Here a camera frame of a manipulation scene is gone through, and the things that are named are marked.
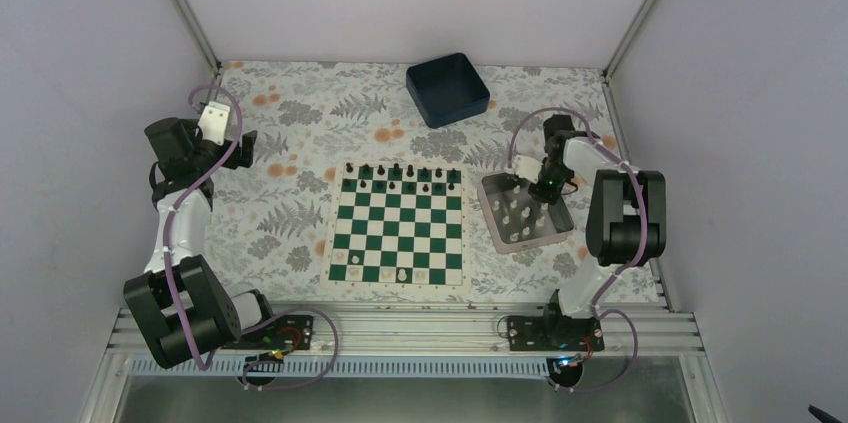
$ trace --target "table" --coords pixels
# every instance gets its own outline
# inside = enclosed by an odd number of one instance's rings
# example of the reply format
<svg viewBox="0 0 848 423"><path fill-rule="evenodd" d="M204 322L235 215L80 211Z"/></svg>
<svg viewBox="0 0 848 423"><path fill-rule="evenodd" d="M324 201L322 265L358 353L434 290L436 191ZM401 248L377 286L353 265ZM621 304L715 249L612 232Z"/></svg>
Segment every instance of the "table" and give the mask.
<svg viewBox="0 0 848 423"><path fill-rule="evenodd" d="M335 168L346 160L461 163L473 181L503 169L512 130L530 111L565 105L616 149L598 70L477 67L492 94L486 113L432 130L405 88L407 65L233 61L221 84L241 102L244 131L257 130L250 169L215 174L204 255L228 288L257 288L271 300L326 302L543 302L591 258L583 231L591 188L566 202L575 231L560 244L498 254L471 199L471 290L466 294L351 293L319 282ZM541 159L542 118L517 151ZM648 267L629 270L607 303L658 301Z"/></svg>

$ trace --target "chessboard border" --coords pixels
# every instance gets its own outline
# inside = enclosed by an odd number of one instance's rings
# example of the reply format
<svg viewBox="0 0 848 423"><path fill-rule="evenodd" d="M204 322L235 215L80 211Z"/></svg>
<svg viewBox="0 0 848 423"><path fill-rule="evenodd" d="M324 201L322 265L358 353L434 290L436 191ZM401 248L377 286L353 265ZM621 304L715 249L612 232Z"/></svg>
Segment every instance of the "chessboard border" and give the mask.
<svg viewBox="0 0 848 423"><path fill-rule="evenodd" d="M319 284L322 288L334 289L334 290L346 290L353 292L374 292L380 293L383 291L397 291L408 294L416 294L416 295L467 295L471 292L471 276L472 276L472 247L471 247L471 193L470 188L474 186L474 182L471 181L471 173L468 171L468 168L465 165L455 164L455 163L446 163L446 162L438 162L438 161L420 161L418 163L413 163L409 161L401 161L402 159L394 159L394 160L373 160L373 161L364 161L364 160L349 160L345 162L341 162L336 167L336 178L333 181L333 199L330 203L330 209L327 212L327 236L325 242L325 250L324 250L324 261L321 266L321 273L319 274ZM333 257L333 241L336 236L336 219L338 218L338 209L341 200L342 193L342 181L344 180L345 174L345 164L351 163L356 167L361 167L362 165L370 165L373 168L377 168L379 165L387 165L387 168L394 165L395 163L400 163L402 167L406 168L407 165L413 165L416 168L427 167L435 170L436 168L443 168L446 170L450 170L456 168L458 171L462 172L463 179L461 180L461 195L462 198L462 219L464 222L462 223L462 257L463 257L463 269L462 269L462 284L461 285L416 285L412 283L404 284L404 283L380 283L380 282L354 282L354 281L333 281L330 280L330 265L332 264Z"/></svg>

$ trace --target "black mounting plate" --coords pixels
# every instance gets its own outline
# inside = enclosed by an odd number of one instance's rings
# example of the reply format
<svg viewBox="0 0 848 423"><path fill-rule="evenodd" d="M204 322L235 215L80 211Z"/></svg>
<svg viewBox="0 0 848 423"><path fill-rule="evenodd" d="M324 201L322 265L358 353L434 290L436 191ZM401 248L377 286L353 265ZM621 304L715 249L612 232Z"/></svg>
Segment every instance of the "black mounting plate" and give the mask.
<svg viewBox="0 0 848 423"><path fill-rule="evenodd" d="M314 318L309 315L287 315L277 319L277 321L254 331L253 333L244 335L239 341L230 343L224 346L227 350L283 350L287 345L291 345L292 333L280 332L280 330L288 327L297 328L303 337L300 339L300 344L294 350L308 350L312 342L312 329Z"/></svg>
<svg viewBox="0 0 848 423"><path fill-rule="evenodd" d="M584 331L575 331L573 335L560 337L559 346L553 345L545 335L545 327L541 316L508 316L506 333L509 339L509 351L582 351L585 352L584 336L589 337L592 351L603 351L604 337L601 332L601 322L595 318L574 320L576 325L585 325Z"/></svg>

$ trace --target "chessboard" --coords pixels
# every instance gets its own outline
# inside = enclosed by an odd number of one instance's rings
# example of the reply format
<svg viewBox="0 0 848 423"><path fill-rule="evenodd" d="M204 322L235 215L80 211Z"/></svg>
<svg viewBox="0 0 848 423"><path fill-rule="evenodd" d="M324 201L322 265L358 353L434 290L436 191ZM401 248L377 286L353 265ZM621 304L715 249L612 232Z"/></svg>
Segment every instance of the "chessboard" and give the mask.
<svg viewBox="0 0 848 423"><path fill-rule="evenodd" d="M336 175L324 285L398 293L470 288L466 171L349 162Z"/></svg>

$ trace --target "plastic container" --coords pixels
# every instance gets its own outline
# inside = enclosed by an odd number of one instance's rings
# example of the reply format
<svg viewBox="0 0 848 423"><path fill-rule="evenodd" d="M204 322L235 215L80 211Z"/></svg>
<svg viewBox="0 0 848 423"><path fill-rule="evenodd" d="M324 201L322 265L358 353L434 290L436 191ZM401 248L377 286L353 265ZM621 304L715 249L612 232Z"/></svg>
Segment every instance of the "plastic container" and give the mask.
<svg viewBox="0 0 848 423"><path fill-rule="evenodd" d="M489 89L462 53L410 66L406 89L430 128L479 115L489 105Z"/></svg>

